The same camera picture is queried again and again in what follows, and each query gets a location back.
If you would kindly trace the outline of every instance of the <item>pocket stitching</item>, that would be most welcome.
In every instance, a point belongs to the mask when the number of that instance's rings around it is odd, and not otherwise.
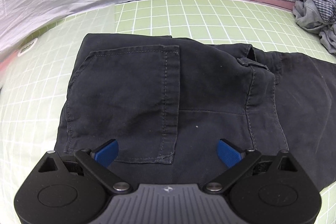
[[[166,65],[166,68],[165,68],[165,96],[164,96],[164,107],[163,107],[163,137],[162,137],[162,143],[161,143],[161,148],[160,148],[160,151],[159,151],[159,154],[157,157],[161,156],[161,153],[162,153],[162,149],[163,149],[163,145],[166,141],[166,108],[167,108],[167,52],[165,52],[165,65]]]
[[[103,55],[93,55],[93,56],[108,56],[108,55],[119,55],[119,54],[138,53],[138,52],[170,52],[170,53],[175,53],[176,55],[179,55],[178,52],[173,52],[173,51],[136,51],[136,52],[120,52],[118,54],[103,54]]]
[[[285,145],[286,145],[286,149],[289,150],[288,148],[288,143],[287,143],[287,139],[286,139],[286,135],[284,133],[284,131],[282,130],[282,127],[280,125],[280,122],[279,122],[279,119],[278,119],[278,114],[277,114],[277,110],[276,110],[276,106],[275,106],[275,84],[276,84],[276,80],[275,80],[275,77],[274,77],[274,82],[273,82],[273,94],[272,94],[272,99],[273,99],[273,109],[274,109],[274,115],[275,115],[275,118],[277,120],[277,124],[278,124],[278,127],[280,128],[280,131],[283,135],[283,140],[285,141]]]
[[[90,62],[91,62],[91,60],[93,59],[93,57],[94,57],[94,55],[90,57],[89,62],[85,65],[85,67],[84,67],[82,70],[80,70],[80,71],[78,72],[78,74],[77,74],[76,77],[73,79],[73,81],[71,81],[71,84],[69,84],[69,86],[73,86],[73,84],[75,83],[75,81],[76,81],[76,79],[78,78],[78,76],[80,76],[80,74],[81,74],[81,73],[85,70],[85,68],[90,64]],[[70,139],[69,144],[68,144],[68,147],[67,147],[67,150],[76,151],[76,150],[70,148],[70,144],[71,144],[71,142],[72,142],[72,130],[71,130],[71,125],[70,125],[70,123],[69,123],[68,120],[67,120],[67,112],[68,112],[68,118],[70,118],[70,112],[69,112],[69,105],[68,105],[68,104],[69,104],[69,102],[68,102],[68,100],[67,100],[67,109],[68,109],[68,111],[65,111],[65,114],[66,114],[65,119],[66,119],[66,121],[67,121],[67,126],[68,126],[68,137],[69,137],[69,139]]]
[[[250,122],[250,117],[249,117],[249,102],[250,102],[250,97],[251,97],[251,91],[253,88],[253,84],[254,84],[254,79],[255,79],[255,70],[252,66],[250,66],[250,68],[252,69],[252,80],[251,80],[251,85],[250,85],[250,89],[249,89],[249,93],[247,95],[247,100],[246,100],[246,116],[247,116],[247,122],[249,125],[249,132],[250,132],[250,136],[251,136],[251,140],[252,140],[252,145],[253,145],[253,149],[257,150],[257,145],[255,143],[255,138],[252,132],[252,128],[251,128],[251,122]]]

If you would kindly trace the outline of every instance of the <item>printed symbol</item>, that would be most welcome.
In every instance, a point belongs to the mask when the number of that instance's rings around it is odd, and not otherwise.
[[[171,192],[172,190],[174,190],[174,188],[170,187],[170,186],[166,186],[165,188],[163,188],[167,193]]]

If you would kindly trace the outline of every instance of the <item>metal screw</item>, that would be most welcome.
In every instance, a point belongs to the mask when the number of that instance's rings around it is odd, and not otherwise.
[[[87,154],[90,154],[91,153],[91,149],[90,148],[83,148],[81,149],[81,151],[87,153]]]
[[[218,192],[221,189],[223,189],[223,186],[220,183],[218,183],[218,182],[209,182],[206,185],[206,189],[209,190],[209,191],[211,191],[211,192]]]
[[[113,189],[117,191],[126,191],[130,188],[130,185],[127,182],[117,182],[113,185]]]

